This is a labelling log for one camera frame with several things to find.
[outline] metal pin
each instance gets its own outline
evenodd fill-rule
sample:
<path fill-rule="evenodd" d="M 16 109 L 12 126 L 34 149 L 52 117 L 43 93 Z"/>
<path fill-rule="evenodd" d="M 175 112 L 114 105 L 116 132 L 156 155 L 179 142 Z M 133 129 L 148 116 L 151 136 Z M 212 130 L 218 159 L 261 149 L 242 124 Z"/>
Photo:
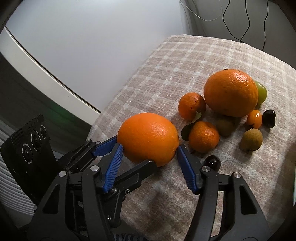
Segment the metal pin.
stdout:
<path fill-rule="evenodd" d="M 93 165 L 93 166 L 91 166 L 91 170 L 92 170 L 93 172 L 96 172 L 98 169 L 99 169 L 99 167 L 98 167 L 97 165 Z"/>
<path fill-rule="evenodd" d="M 59 173 L 59 176 L 60 176 L 60 177 L 64 177 L 65 175 L 67 175 L 67 172 L 66 172 L 66 171 L 61 171 L 61 172 Z"/>
<path fill-rule="evenodd" d="M 202 170 L 203 170 L 204 172 L 209 172 L 209 171 L 211 170 L 211 168 L 208 167 L 208 166 L 203 166 L 203 167 L 202 167 Z"/>
<path fill-rule="evenodd" d="M 235 178 L 240 178 L 242 175 L 241 175 L 239 172 L 234 172 L 234 173 L 233 173 L 233 176 L 234 176 Z"/>

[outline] black camera module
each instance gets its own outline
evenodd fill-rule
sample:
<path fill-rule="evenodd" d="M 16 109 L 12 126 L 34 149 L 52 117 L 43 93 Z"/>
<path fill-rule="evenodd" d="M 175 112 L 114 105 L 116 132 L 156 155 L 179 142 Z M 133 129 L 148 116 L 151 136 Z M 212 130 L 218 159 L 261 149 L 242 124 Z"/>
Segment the black camera module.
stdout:
<path fill-rule="evenodd" d="M 40 140 L 40 136 L 39 136 L 37 131 L 34 131 L 31 134 L 31 142 L 32 142 L 32 145 L 33 145 L 34 149 L 36 151 L 39 151 L 40 148 L 41 148 L 41 140 Z"/>
<path fill-rule="evenodd" d="M 26 163 L 31 163 L 33 159 L 31 148 L 28 144 L 24 144 L 22 147 L 22 156 L 25 159 Z"/>
<path fill-rule="evenodd" d="M 44 125 L 40 126 L 40 133 L 41 133 L 42 138 L 45 139 L 46 138 L 46 129 L 45 129 Z"/>

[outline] white wall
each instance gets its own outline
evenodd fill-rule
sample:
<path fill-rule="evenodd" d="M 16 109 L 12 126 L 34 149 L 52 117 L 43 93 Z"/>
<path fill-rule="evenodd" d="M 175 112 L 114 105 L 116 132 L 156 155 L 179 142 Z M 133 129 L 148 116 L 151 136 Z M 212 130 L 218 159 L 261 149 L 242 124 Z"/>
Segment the white wall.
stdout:
<path fill-rule="evenodd" d="M 221 12 L 218 0 L 195 0 L 195 2 L 202 18 L 214 19 Z M 224 12 L 228 0 L 221 0 L 221 4 Z M 269 14 L 266 20 L 264 52 L 296 68 L 296 32 L 277 4 L 268 1 L 268 5 Z M 266 0 L 247 0 L 247 10 L 251 26 L 243 41 L 261 50 L 264 42 L 263 22 L 267 13 Z M 249 24 L 245 12 L 245 1 L 231 0 L 224 19 L 231 33 L 240 39 Z M 235 40 L 225 27 L 222 16 L 215 21 L 201 22 L 207 36 Z"/>
<path fill-rule="evenodd" d="M 189 33 L 178 0 L 24 0 L 6 27 L 98 110 L 165 38 Z"/>

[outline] checkered cloth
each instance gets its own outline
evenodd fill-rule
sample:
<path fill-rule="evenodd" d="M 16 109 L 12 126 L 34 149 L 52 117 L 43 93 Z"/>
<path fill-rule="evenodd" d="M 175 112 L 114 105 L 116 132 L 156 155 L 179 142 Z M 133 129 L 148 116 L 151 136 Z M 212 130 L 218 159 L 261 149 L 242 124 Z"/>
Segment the checkered cloth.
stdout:
<path fill-rule="evenodd" d="M 181 136 L 187 123 L 178 114 L 179 99 L 188 92 L 203 95 L 207 78 L 223 69 L 245 71 L 266 86 L 268 95 L 261 110 L 275 110 L 276 126 L 271 130 L 262 127 L 261 148 L 247 154 L 238 148 L 245 131 L 246 118 L 243 118 L 231 137 L 221 137 L 214 150 L 199 157 L 203 161 L 214 154 L 222 161 L 220 173 L 240 172 L 274 232 L 292 207 L 296 160 L 296 70 L 281 60 L 230 40 L 172 36 L 153 52 L 100 114 L 89 138 L 106 140 L 117 134 L 127 118 L 141 112 L 166 117 Z M 209 107 L 205 116 L 215 123 Z M 132 166 L 133 163 L 124 160 L 121 172 Z M 222 215 L 223 199 L 222 195 L 219 197 L 213 234 L 219 232 Z M 149 240 L 184 240 L 197 200 L 188 190 L 174 158 L 127 195 L 121 218 Z"/>

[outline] small orange fruit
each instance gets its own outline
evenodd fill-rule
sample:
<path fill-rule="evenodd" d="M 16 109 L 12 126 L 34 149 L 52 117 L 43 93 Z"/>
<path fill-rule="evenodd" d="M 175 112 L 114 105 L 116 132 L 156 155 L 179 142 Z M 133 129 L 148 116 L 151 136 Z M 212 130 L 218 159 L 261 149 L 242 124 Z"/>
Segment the small orange fruit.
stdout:
<path fill-rule="evenodd" d="M 183 95 L 178 105 L 180 116 L 187 121 L 192 121 L 197 112 L 203 114 L 205 109 L 205 100 L 195 92 Z"/>
<path fill-rule="evenodd" d="M 258 89 L 253 79 L 243 71 L 226 69 L 211 75 L 204 86 L 207 105 L 215 112 L 243 117 L 258 101 Z"/>
<path fill-rule="evenodd" d="M 215 148 L 220 140 L 216 127 L 206 121 L 198 121 L 189 134 L 189 146 L 201 153 Z"/>
<path fill-rule="evenodd" d="M 153 113 L 141 113 L 121 125 L 117 142 L 122 144 L 124 155 L 132 162 L 150 159 L 161 167 L 174 157 L 179 137 L 168 119 Z"/>
<path fill-rule="evenodd" d="M 262 115 L 259 110 L 252 110 L 247 117 L 246 125 L 251 129 L 259 129 L 262 124 Z"/>

